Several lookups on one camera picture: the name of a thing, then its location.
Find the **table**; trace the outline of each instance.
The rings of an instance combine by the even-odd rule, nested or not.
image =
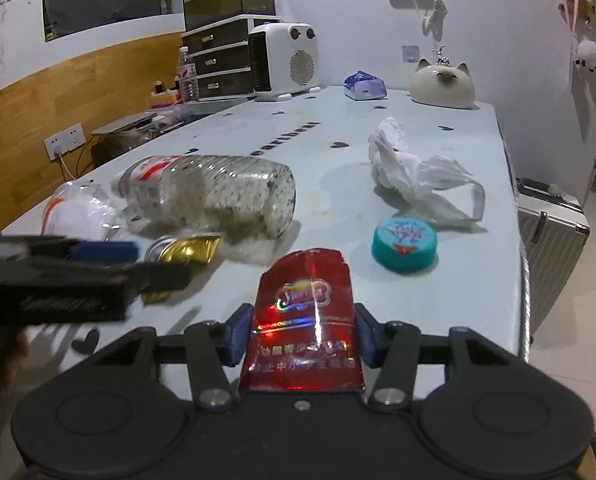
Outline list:
[[[382,268],[370,253],[375,226],[402,206],[393,195],[376,188],[367,155],[369,134],[389,116],[403,124],[413,153],[456,158],[487,194],[482,222],[469,231],[439,232],[437,264],[412,276]],[[270,144],[290,132],[296,134],[289,140]],[[446,335],[453,326],[468,326],[508,351],[523,349],[518,214],[504,142],[491,105],[477,104],[470,110],[428,107],[414,103],[407,92],[394,90],[384,100],[355,102],[343,95],[341,87],[288,102],[251,101],[159,137],[82,180],[93,180],[110,193],[111,179],[142,158],[182,155],[189,150],[255,153],[289,165],[297,183],[295,221],[300,228],[291,249],[340,250],[351,269],[354,301],[364,303],[379,321],[404,320],[423,333],[438,335]],[[124,207],[124,202],[118,200],[118,205]],[[43,206],[13,222],[5,234],[38,233]],[[130,239],[142,251],[152,241]],[[139,326],[153,326],[159,334],[180,333],[192,322],[225,320],[241,303],[255,301],[262,272],[260,267],[224,262],[194,279],[184,299],[172,306],[143,308],[136,301],[126,322],[99,327],[98,348]],[[30,329],[34,338],[31,366],[41,369],[43,359],[60,370],[73,366],[81,357],[68,343],[90,328]],[[44,350],[36,352],[36,347]],[[236,378],[239,370],[228,370],[227,375]],[[163,381],[177,395],[190,395],[184,367],[168,365]],[[442,367],[421,367],[416,397],[426,396],[443,381]]]

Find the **wooden wall panel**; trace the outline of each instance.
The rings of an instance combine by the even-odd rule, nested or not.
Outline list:
[[[148,109],[155,81],[172,84],[181,44],[175,33],[110,46],[0,91],[0,229],[63,182],[60,163],[49,160],[44,139],[76,123],[89,139],[96,128]],[[71,173],[80,150],[63,157]],[[80,171],[90,162],[89,145]]]

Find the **water bottle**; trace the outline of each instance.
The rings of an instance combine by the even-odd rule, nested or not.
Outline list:
[[[195,63],[189,55],[189,47],[180,47],[177,75],[180,78],[180,96],[183,103],[200,100],[200,87],[198,85],[198,73],[195,71]]]
[[[254,156],[150,156],[111,187],[129,203],[129,215],[232,238],[279,238],[296,196],[288,166]]]

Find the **speaker grille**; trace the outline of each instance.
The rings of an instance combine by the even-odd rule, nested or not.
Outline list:
[[[251,59],[251,79],[256,92],[270,92],[269,61],[267,58],[267,33],[249,34],[249,58]]]
[[[291,79],[300,86],[306,86],[313,79],[314,64],[311,54],[299,50],[291,57],[289,62]]]

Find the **suitcase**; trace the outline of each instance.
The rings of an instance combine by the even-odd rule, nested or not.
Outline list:
[[[571,276],[589,237],[589,223],[572,196],[518,179],[518,222],[529,264],[531,334],[547,317]]]

